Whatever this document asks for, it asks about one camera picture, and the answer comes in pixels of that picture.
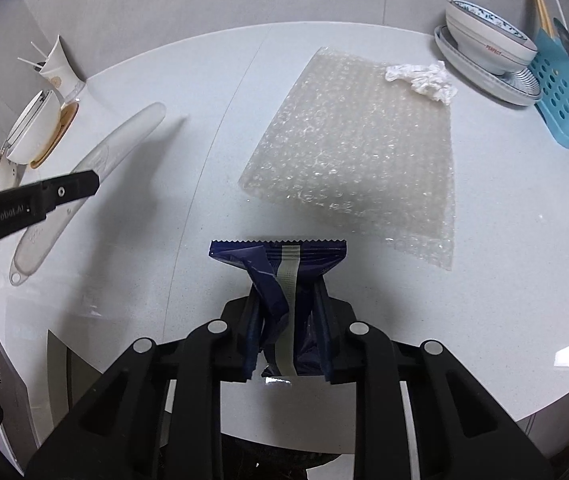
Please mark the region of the blue snack wrapper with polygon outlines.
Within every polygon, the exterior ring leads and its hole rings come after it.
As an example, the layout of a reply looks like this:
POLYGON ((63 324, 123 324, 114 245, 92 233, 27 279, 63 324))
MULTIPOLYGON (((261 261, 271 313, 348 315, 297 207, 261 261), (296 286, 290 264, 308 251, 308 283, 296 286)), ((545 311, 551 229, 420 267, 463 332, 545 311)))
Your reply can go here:
POLYGON ((324 276, 347 256, 345 240, 214 240, 208 255, 248 273, 236 348, 250 377, 265 356, 267 376, 321 376, 342 366, 337 308, 324 276))

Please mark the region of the white lidded bowl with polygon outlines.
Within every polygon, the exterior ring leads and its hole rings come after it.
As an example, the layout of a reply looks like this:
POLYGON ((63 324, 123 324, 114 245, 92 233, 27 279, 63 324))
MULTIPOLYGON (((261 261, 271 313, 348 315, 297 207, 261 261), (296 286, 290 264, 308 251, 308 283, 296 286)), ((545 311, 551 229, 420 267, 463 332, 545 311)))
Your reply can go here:
POLYGON ((6 156, 10 162, 27 165, 42 152, 57 128, 61 107, 54 90, 34 96, 9 132, 6 156))

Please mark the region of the wooden coaster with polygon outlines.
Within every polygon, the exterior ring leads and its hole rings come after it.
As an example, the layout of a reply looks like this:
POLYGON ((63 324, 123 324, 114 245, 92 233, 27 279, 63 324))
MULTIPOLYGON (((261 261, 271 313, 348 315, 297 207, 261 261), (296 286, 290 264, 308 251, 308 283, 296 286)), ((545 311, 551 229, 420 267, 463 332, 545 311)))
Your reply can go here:
POLYGON ((68 128, 71 127, 73 120, 75 119, 79 110, 79 102, 74 101, 68 103, 61 108, 60 119, 57 128, 54 129, 54 133, 42 152, 30 162, 30 168, 36 169, 42 166, 44 161, 50 156, 53 150, 61 142, 68 128))

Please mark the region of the clear bubble wrap sheet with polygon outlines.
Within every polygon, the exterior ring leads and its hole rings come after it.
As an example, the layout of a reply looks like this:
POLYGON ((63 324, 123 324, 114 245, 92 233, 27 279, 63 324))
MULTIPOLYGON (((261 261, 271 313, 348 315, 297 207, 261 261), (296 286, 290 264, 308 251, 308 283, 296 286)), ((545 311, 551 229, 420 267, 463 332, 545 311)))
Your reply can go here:
POLYGON ((451 270, 451 105, 388 82, 388 63, 319 49, 246 164, 245 193, 451 270))

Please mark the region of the white blue-patterned plate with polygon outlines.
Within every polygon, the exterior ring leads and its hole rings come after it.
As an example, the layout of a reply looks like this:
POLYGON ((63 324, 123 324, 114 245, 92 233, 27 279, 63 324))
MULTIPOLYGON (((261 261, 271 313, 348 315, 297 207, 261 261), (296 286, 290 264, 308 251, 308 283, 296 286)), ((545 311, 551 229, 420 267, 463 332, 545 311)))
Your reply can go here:
POLYGON ((539 102, 543 89, 531 70, 494 75, 462 54, 446 25, 434 29, 434 40, 445 60, 478 89, 510 105, 531 106, 539 102))

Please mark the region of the blue plastic utensil holder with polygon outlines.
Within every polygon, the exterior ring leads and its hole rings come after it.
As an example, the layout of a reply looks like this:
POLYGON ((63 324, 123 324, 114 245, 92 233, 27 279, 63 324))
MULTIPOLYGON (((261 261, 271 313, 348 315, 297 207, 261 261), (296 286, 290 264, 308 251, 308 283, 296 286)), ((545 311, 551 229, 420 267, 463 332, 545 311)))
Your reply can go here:
POLYGON ((537 55, 529 69, 539 82, 539 114, 555 141, 569 150, 569 55, 561 43, 539 29, 537 55))

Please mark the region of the crumpled white tissue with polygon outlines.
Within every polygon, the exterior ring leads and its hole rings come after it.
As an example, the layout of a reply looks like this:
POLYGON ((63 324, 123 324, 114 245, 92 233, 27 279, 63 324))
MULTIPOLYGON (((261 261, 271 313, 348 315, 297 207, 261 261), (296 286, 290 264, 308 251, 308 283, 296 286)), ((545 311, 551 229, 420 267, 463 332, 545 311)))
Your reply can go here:
POLYGON ((434 102, 445 106, 452 104, 458 90, 454 86, 451 75, 443 61, 429 65, 396 64, 385 69, 385 80, 388 82, 404 81, 411 90, 434 102))

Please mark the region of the white blue-rimmed bowl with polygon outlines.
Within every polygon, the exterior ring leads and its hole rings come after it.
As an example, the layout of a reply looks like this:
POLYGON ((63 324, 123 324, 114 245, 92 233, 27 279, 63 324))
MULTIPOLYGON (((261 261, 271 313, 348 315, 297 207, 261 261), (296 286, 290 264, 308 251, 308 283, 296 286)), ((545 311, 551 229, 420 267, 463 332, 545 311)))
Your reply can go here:
POLYGON ((494 75, 524 70, 537 55, 529 36, 476 3, 447 0, 445 21, 458 51, 494 75))

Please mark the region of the wooden chopsticks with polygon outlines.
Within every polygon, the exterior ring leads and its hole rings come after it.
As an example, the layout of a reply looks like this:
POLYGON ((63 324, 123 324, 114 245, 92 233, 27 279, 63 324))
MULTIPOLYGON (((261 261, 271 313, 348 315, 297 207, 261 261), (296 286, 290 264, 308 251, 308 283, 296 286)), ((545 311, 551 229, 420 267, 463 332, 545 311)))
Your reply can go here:
POLYGON ((536 14, 537 24, 550 38, 556 38, 557 32, 553 20, 550 18, 545 0, 532 0, 536 14))

